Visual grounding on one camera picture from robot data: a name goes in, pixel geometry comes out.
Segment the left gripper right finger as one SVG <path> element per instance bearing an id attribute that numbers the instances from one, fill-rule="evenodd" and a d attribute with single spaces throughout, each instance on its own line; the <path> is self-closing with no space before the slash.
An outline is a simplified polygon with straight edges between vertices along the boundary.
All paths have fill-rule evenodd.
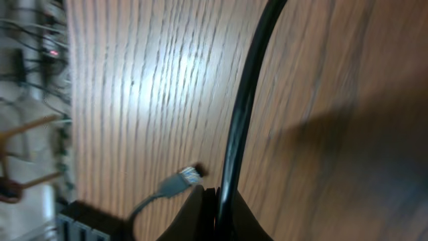
<path id="1" fill-rule="evenodd" d="M 239 192 L 236 193 L 232 211 L 232 240 L 273 241 L 260 226 Z"/>

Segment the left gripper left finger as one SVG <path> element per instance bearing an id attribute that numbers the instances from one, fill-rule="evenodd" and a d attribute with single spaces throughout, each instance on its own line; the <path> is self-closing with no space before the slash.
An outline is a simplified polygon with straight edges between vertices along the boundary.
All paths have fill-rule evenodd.
<path id="1" fill-rule="evenodd" d="M 210 241 L 214 239 L 216 190 L 197 185 L 176 218 L 158 241 Z"/>

